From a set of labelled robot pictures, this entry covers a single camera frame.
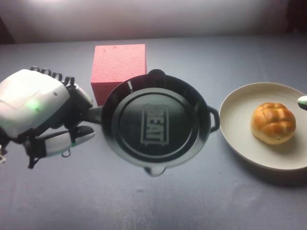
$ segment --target bread roll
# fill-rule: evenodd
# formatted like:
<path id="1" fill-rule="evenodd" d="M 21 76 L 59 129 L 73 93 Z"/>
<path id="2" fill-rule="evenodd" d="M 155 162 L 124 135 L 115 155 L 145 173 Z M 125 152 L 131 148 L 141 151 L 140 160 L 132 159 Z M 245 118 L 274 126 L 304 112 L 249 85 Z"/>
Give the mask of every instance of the bread roll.
<path id="1" fill-rule="evenodd" d="M 296 122 L 293 113 L 279 103 L 264 103 L 253 113 L 251 131 L 267 144 L 282 144 L 293 137 Z"/>

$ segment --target red box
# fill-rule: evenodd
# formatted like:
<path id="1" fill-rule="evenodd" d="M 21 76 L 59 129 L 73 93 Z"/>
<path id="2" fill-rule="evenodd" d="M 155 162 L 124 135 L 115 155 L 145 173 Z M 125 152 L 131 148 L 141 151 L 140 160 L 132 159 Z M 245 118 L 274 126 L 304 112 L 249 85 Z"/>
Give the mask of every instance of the red box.
<path id="1" fill-rule="evenodd" d="M 145 44 L 96 46 L 91 85 L 97 105 L 123 81 L 146 73 Z"/>

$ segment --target table surface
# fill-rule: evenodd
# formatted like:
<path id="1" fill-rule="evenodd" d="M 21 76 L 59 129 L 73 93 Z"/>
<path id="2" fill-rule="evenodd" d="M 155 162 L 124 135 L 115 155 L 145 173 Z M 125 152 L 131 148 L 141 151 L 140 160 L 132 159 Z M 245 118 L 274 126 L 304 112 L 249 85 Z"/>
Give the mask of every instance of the table surface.
<path id="1" fill-rule="evenodd" d="M 219 109 L 233 90 L 275 82 L 307 92 L 305 36 L 231 36 L 0 46 L 0 81 L 32 65 L 90 85 L 97 45 L 146 44 L 147 68 L 194 86 Z M 8 230 L 305 230 L 307 173 L 276 173 L 237 157 L 221 131 L 199 154 L 157 178 L 125 162 L 96 137 L 69 158 L 33 170 L 10 144 L 0 166 L 0 226 Z"/>

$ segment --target gray tablecloth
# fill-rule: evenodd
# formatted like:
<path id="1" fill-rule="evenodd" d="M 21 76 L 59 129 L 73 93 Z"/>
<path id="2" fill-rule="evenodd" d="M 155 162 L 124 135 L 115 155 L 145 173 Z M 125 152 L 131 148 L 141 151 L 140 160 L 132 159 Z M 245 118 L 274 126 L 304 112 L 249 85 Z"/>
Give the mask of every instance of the gray tablecloth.
<path id="1" fill-rule="evenodd" d="M 147 67 L 194 86 L 219 109 L 245 84 L 270 81 L 307 92 L 304 36 L 247 36 L 0 46 L 0 81 L 32 65 L 90 85 L 97 45 L 146 44 Z M 0 229 L 6 230 L 305 230 L 306 173 L 271 173 L 245 164 L 220 131 L 201 152 L 157 178 L 118 157 L 96 137 L 69 158 L 27 169 L 10 144 L 0 165 Z"/>

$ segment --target robotic hand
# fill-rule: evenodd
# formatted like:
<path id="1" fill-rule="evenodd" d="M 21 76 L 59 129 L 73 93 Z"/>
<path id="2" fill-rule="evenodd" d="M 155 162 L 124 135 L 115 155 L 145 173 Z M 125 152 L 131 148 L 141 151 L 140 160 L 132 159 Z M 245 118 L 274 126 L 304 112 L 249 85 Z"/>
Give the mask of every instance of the robotic hand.
<path id="1" fill-rule="evenodd" d="M 93 100 L 73 77 L 62 80 L 62 74 L 31 67 L 18 71 L 0 83 L 0 154 L 10 141 L 22 144 L 32 169 L 40 158 L 62 154 L 94 137 L 89 126 L 78 126 L 83 120 L 99 123 Z M 47 129 L 61 126 L 66 131 L 42 135 Z"/>

